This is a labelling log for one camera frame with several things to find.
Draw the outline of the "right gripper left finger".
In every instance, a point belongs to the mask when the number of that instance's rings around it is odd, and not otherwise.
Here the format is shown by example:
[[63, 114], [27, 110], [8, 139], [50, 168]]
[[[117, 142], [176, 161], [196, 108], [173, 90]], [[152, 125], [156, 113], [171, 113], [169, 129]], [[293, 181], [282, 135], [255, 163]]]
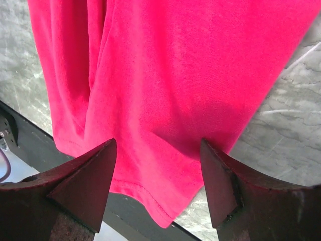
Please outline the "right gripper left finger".
[[116, 163], [116, 140], [58, 167], [1, 184], [1, 240], [93, 240]]

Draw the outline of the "magenta t-shirt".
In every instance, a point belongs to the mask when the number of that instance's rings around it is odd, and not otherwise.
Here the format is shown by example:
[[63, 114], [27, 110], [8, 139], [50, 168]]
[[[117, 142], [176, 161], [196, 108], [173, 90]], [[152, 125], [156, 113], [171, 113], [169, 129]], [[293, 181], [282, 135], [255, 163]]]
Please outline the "magenta t-shirt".
[[110, 190], [163, 228], [203, 186], [200, 142], [228, 152], [320, 1], [29, 1], [53, 137], [78, 157], [111, 138]]

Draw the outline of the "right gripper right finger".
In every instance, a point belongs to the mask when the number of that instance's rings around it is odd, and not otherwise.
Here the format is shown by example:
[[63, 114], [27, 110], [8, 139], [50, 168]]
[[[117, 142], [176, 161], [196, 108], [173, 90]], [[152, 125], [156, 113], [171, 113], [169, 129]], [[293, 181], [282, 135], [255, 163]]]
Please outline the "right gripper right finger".
[[219, 240], [320, 240], [320, 185], [285, 182], [202, 139], [200, 162]]

